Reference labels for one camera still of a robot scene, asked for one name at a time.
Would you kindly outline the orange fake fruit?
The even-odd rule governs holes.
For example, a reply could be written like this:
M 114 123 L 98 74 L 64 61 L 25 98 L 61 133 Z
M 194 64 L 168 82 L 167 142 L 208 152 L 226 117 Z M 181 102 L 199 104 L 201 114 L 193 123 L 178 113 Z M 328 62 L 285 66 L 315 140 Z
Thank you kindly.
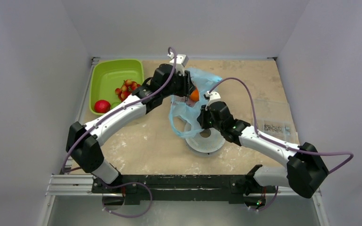
M 189 96 L 189 99 L 194 101 L 194 102 L 198 102 L 199 101 L 199 91 L 198 89 L 195 89 Z

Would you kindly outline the blue plastic bag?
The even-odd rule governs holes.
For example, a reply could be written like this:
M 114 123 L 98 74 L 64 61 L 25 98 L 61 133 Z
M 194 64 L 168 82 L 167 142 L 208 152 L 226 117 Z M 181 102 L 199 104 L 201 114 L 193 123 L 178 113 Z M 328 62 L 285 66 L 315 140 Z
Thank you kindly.
M 203 131 L 197 121 L 201 112 L 201 106 L 208 103 L 203 95 L 222 80 L 222 77 L 201 69 L 190 67 L 187 70 L 190 71 L 193 85 L 197 87 L 197 96 L 201 99 L 194 102 L 185 97 L 170 96 L 171 106 L 168 118 L 173 132 L 180 138 L 192 138 Z M 178 130 L 174 124 L 175 118 L 179 118 L 183 122 L 188 123 L 191 128 L 186 131 Z

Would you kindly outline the red fake fruits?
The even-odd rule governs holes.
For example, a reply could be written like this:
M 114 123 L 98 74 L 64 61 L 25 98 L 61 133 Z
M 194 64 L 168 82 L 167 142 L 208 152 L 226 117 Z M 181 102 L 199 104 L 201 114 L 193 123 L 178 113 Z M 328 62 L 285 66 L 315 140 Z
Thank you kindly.
M 123 81 L 123 84 L 115 89 L 115 94 L 118 99 L 123 102 L 134 90 L 139 88 L 141 85 L 136 81 L 127 79 Z

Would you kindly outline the red fake apple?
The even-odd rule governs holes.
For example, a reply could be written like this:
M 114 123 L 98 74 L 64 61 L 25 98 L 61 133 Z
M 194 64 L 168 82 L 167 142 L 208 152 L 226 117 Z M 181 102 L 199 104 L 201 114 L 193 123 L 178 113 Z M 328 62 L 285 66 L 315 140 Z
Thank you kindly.
M 111 109 L 111 104 L 106 100 L 98 100 L 93 107 L 94 112 L 96 113 L 107 113 Z

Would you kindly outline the green fake fruit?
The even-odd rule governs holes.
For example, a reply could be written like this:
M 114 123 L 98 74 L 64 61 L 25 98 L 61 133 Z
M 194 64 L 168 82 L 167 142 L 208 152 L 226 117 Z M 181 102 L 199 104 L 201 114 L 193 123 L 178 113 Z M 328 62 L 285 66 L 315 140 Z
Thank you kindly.
M 112 103 L 111 104 L 111 108 L 110 109 L 114 109 L 114 108 L 116 108 L 118 105 L 120 105 L 121 104 L 121 102 L 114 102 L 114 103 Z

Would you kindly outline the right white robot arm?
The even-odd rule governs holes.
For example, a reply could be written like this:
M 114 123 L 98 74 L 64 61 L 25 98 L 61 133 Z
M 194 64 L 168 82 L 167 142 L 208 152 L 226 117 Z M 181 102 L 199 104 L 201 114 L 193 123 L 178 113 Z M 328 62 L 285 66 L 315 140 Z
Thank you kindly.
M 285 142 L 265 134 L 246 121 L 235 119 L 225 102 L 202 106 L 198 123 L 203 129 L 215 129 L 228 142 L 258 151 L 282 165 L 259 167 L 246 178 L 246 186 L 256 192 L 263 186 L 291 188 L 311 198 L 329 175 L 329 170 L 314 145 Z

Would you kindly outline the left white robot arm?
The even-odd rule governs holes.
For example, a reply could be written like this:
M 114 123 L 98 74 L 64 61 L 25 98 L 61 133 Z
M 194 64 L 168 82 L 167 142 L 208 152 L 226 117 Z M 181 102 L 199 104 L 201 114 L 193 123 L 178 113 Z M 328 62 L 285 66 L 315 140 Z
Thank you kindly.
M 78 121 L 73 123 L 69 128 L 66 157 L 71 157 L 84 172 L 100 178 L 109 192 L 119 191 L 122 175 L 105 159 L 101 146 L 129 122 L 160 106 L 165 98 L 188 97 L 194 88 L 189 71 L 161 64 L 153 77 L 147 78 L 117 107 L 84 125 Z

